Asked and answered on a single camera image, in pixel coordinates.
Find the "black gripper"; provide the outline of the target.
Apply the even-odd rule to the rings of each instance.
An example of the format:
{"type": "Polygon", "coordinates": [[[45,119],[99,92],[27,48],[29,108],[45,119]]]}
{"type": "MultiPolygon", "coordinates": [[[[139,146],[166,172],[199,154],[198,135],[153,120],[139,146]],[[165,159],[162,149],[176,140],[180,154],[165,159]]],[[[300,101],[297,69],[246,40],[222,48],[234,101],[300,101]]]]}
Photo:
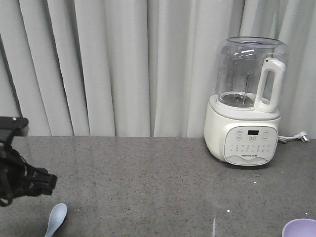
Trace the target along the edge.
{"type": "Polygon", "coordinates": [[[15,136],[28,134],[29,120],[22,117],[0,118],[0,205],[7,207],[15,198],[52,195],[57,176],[45,168],[28,164],[11,143],[15,136]]]}

